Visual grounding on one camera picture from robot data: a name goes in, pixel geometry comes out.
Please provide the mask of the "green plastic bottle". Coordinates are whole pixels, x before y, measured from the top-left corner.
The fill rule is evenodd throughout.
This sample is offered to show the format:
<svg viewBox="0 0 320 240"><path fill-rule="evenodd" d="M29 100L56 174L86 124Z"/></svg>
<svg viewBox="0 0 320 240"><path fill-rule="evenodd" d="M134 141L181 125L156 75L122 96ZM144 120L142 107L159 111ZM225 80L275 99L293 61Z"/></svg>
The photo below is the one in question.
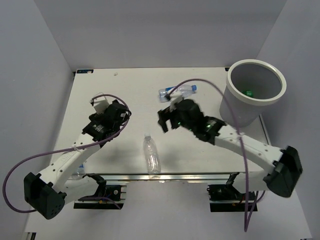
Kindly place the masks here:
<svg viewBox="0 0 320 240"><path fill-rule="evenodd" d="M249 98L254 98L254 93L251 90L245 90L242 93Z"/></svg>

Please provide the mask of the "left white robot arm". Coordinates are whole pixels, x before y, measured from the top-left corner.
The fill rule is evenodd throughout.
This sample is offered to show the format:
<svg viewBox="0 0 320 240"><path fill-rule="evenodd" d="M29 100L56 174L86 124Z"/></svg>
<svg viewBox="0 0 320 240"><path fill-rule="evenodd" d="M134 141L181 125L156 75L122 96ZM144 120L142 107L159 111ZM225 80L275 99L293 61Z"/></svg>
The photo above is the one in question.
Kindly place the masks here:
<svg viewBox="0 0 320 240"><path fill-rule="evenodd" d="M107 142L116 138L128 123L131 112L119 98L91 100L95 113L71 148L60 151L60 157L39 173L28 173L23 180L25 201L50 220L64 205L81 198L102 199L106 193L106 180L96 173L76 173L89 157Z"/></svg>

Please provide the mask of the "blue label water bottle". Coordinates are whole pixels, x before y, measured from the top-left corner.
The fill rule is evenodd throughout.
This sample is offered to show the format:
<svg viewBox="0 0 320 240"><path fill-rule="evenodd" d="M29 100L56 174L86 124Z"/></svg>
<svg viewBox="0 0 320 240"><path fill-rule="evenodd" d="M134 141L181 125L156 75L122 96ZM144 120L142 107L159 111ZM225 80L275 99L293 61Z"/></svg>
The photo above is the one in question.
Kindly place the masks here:
<svg viewBox="0 0 320 240"><path fill-rule="evenodd" d="M172 89L174 89L174 88L175 88L175 86L160 89L158 91L159 101L161 103L168 102L166 95L169 94L172 91ZM173 99L173 98L177 98L179 96L183 96L184 98L187 98L187 97L195 94L196 92L197 92L196 85L183 84L172 92L172 94L170 95L170 98Z"/></svg>

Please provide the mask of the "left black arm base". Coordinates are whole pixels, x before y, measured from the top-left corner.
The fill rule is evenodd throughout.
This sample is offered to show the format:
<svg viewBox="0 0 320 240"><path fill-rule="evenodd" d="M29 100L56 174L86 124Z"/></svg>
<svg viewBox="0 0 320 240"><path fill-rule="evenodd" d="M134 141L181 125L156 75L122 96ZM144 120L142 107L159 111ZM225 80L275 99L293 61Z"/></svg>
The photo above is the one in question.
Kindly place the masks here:
<svg viewBox="0 0 320 240"><path fill-rule="evenodd" d="M97 189L93 195L83 196L74 202L74 209L83 210L121 210L124 206L127 193L125 183L108 184L98 174L85 174L82 178L94 180Z"/></svg>

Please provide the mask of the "small blue label bottle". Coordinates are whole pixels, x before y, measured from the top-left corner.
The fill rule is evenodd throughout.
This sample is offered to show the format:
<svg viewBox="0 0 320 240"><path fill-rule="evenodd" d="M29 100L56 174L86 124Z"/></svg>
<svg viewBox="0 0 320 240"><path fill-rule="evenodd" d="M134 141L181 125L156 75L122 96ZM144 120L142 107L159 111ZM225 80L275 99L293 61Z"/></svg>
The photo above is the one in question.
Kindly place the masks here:
<svg viewBox="0 0 320 240"><path fill-rule="evenodd" d="M80 180L84 175L86 174L85 172L85 167L83 164L78 166L78 168L71 174L71 178L73 180Z"/></svg>

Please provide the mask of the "clear plastic bottle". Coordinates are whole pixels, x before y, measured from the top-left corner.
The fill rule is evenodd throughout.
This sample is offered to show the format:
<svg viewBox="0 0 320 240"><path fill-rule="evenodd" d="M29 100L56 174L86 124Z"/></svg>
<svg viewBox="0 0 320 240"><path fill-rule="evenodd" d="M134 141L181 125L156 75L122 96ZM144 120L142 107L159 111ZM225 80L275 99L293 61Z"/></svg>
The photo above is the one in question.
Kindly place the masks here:
<svg viewBox="0 0 320 240"><path fill-rule="evenodd" d="M157 146L150 134L144 135L142 147L148 173L150 175L159 174L161 172L159 154Z"/></svg>

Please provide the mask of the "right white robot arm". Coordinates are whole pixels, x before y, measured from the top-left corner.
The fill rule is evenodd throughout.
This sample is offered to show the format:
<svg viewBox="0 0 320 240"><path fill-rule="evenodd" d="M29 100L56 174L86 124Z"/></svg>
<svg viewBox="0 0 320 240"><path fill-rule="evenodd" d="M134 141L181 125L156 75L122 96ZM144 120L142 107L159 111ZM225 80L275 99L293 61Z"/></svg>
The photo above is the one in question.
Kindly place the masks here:
<svg viewBox="0 0 320 240"><path fill-rule="evenodd" d="M303 172L298 151L292 147L279 148L264 144L213 116L205 116L191 99L176 99L167 108L159 110L158 124L168 132L167 121L172 129L183 127L202 142L227 149L246 157L262 168L261 171L233 173L225 187L226 195L236 200L246 190L271 191L277 196L289 198Z"/></svg>

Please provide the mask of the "white round bin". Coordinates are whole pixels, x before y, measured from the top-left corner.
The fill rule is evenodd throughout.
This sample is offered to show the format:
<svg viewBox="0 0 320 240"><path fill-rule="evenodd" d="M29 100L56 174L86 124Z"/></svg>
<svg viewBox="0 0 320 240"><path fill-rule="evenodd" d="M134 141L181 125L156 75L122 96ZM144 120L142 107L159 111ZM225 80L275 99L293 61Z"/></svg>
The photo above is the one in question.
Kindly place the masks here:
<svg viewBox="0 0 320 240"><path fill-rule="evenodd" d="M227 71L220 116L233 127L247 127L286 90L284 75L273 65L256 59L239 60Z"/></svg>

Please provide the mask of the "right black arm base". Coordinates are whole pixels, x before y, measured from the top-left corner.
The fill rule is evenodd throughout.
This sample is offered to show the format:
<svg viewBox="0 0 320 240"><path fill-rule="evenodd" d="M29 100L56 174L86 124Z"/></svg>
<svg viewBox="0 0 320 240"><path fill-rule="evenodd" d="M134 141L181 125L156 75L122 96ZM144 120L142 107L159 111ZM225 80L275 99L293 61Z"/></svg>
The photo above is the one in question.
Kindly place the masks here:
<svg viewBox="0 0 320 240"><path fill-rule="evenodd" d="M209 184L209 206L211 213L235 213L245 211L245 194L236 190L232 183L239 173L233 173L224 184Z"/></svg>

